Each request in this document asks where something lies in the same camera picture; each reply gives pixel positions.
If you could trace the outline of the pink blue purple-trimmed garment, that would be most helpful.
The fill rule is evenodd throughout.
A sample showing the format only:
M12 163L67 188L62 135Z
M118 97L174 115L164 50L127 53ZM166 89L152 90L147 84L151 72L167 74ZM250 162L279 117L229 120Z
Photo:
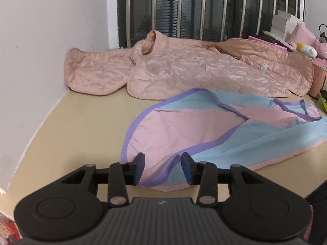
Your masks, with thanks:
M123 161L145 155L140 186L187 187L181 156L227 169L276 164L326 142L326 118L304 100L191 89L143 111L129 127Z

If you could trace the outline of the pink quilted jacket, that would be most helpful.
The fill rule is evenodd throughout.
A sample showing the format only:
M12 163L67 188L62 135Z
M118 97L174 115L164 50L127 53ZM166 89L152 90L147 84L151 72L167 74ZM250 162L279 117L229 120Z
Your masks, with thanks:
M125 87L142 100L165 100L195 88L289 97L309 92L314 64L306 54L259 41L232 38L214 43L153 30L131 48L71 49L64 77L71 90L96 96Z

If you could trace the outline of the neon yellow black item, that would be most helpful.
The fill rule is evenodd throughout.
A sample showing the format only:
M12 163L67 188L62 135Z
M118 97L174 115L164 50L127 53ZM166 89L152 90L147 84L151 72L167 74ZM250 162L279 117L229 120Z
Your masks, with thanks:
M324 110L327 112L327 90L320 90L320 101Z

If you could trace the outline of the magenta pink storage case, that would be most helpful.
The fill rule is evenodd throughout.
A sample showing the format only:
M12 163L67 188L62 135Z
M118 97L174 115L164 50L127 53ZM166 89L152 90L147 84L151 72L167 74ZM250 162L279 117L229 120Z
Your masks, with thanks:
M260 39L260 38L257 38L257 37L253 37L253 36L249 36L248 37L249 40L252 40L252 41L258 41L258 42L261 42L261 43L266 43L266 44L269 44L269 45L274 45L276 48L282 50L282 51L287 51L288 49L284 46L281 46L277 43L274 43L274 42L270 42L268 40L264 40L264 39Z

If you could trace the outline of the white plastic wrapped board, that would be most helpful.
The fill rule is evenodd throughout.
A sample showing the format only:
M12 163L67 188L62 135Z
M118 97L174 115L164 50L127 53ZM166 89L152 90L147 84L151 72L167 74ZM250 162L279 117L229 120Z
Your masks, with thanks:
M263 34L266 37L269 37L270 39L274 39L276 40L278 43L280 43L282 46L284 46L285 48L287 48L289 51L293 51L293 52L297 52L296 48L293 47L292 45L290 45L289 43L287 43L286 41L284 41L283 39L278 38L277 36L275 36L274 34L272 34L269 31L264 31Z

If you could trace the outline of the white cardboard box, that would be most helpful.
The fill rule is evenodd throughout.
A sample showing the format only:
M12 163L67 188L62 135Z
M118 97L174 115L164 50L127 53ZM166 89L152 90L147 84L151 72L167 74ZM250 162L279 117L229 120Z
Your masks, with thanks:
M283 22L273 22L270 32L277 37L285 37L287 35L291 35L296 26L296 23L288 20Z
M280 17L283 17L293 23L300 23L302 22L302 20L300 20L299 18L297 18L296 16L288 13L288 12L285 12L285 11L281 11L281 10L278 10L278 13L277 13L278 16Z

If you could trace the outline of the yellow white plush toy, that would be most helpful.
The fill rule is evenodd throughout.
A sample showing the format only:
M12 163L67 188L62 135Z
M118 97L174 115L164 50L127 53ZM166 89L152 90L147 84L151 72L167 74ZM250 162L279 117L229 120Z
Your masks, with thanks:
M296 49L297 52L302 52L307 56L311 57L313 60L318 56L317 51L313 47L306 45L303 42L297 43Z

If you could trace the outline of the steel window guard railing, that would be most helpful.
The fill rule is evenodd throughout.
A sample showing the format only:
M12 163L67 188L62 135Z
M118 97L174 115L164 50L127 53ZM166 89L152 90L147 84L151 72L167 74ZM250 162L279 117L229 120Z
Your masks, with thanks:
M280 12L305 20L307 0L118 0L118 40L129 48L151 30L169 37L224 41L272 36Z

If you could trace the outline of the light pink cushion bag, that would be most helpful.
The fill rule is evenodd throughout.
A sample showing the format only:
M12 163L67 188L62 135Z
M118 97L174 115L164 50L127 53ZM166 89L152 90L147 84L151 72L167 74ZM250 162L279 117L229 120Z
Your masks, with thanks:
M293 47L296 47L297 43L305 43L312 47L315 42L316 36L301 23L297 24L289 40L289 44Z

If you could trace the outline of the top white cardboard box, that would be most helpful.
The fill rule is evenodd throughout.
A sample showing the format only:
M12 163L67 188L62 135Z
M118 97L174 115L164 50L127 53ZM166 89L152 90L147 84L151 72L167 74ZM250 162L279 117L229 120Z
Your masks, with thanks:
M281 10L278 10L278 13L277 13L278 16L280 17L283 17L293 23L300 23L302 22L302 20L300 20L299 18L297 18L296 16L288 13L288 12L285 12L285 11L281 11Z

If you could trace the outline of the black handbag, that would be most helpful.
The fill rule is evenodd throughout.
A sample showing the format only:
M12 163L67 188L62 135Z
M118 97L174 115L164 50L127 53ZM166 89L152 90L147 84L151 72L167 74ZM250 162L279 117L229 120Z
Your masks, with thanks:
M322 42L322 43L327 42L326 28L327 28L326 24L320 24L320 26L318 27L319 33L320 33L319 41Z

